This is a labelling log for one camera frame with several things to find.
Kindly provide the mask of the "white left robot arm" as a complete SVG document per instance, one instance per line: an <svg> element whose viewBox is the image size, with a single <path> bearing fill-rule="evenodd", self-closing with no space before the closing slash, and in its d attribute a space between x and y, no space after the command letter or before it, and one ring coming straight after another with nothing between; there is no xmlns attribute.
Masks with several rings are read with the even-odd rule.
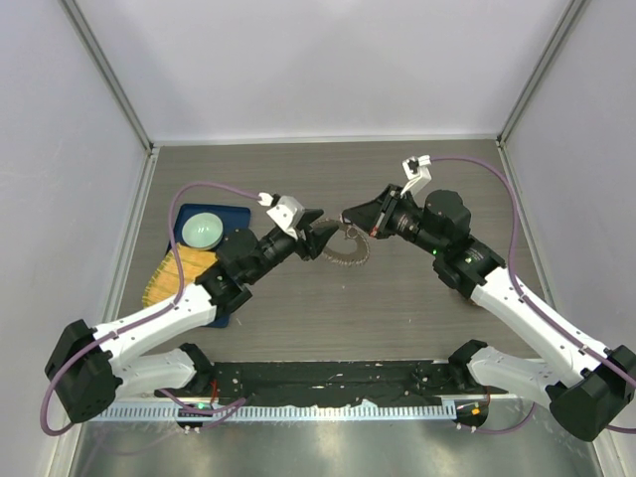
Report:
<svg viewBox="0 0 636 477"><path fill-rule="evenodd" d="M269 210L273 228L262 238L250 229L229 233L213 264L174 295L117 321L90 327L66 326L45 366L46 398L57 397L72 424L93 419L116 400L163 389L203 395L212 366L195 345L163 354L152 349L242 307L250 287L291 255L317 258L338 227L322 210L277 205Z"/></svg>

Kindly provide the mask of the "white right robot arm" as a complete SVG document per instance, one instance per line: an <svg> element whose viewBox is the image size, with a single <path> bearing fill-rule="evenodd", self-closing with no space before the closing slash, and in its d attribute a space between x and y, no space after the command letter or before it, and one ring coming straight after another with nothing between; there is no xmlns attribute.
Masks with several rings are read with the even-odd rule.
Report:
<svg viewBox="0 0 636 477"><path fill-rule="evenodd" d="M431 253L445 285L499 318L541 357L536 363L471 340L449 359L448 378L458 391L492 387L529 399L586 442L633 400L634 352L624 345L610 349L581 332L522 284L500 255L471 235L471 213L456 192L433 191L418 205L411 193L389 185L342 217L374 239L397 236Z"/></svg>

